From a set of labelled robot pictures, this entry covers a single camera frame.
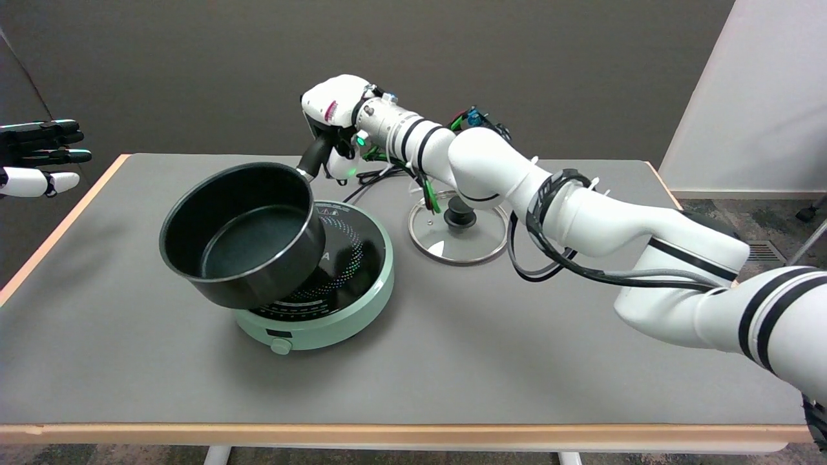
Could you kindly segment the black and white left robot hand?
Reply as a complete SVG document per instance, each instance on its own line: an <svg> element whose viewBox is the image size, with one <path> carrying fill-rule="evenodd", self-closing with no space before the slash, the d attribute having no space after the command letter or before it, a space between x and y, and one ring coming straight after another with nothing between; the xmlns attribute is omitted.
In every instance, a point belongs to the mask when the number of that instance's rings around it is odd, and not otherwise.
<svg viewBox="0 0 827 465"><path fill-rule="evenodd" d="M73 149L85 135L74 119L33 121L1 127L2 197L53 198L77 187L78 173L43 167L91 161L90 150Z"/></svg>

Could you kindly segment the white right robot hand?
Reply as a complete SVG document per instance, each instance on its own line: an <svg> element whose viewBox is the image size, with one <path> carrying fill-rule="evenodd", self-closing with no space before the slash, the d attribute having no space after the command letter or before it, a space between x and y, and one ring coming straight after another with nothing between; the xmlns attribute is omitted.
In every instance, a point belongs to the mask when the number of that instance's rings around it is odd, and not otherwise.
<svg viewBox="0 0 827 465"><path fill-rule="evenodd" d="M331 77L301 95L313 142L297 168L309 181L322 170L342 185L354 177L366 139L357 135L355 118L365 102L379 96L376 85L351 74Z"/></svg>

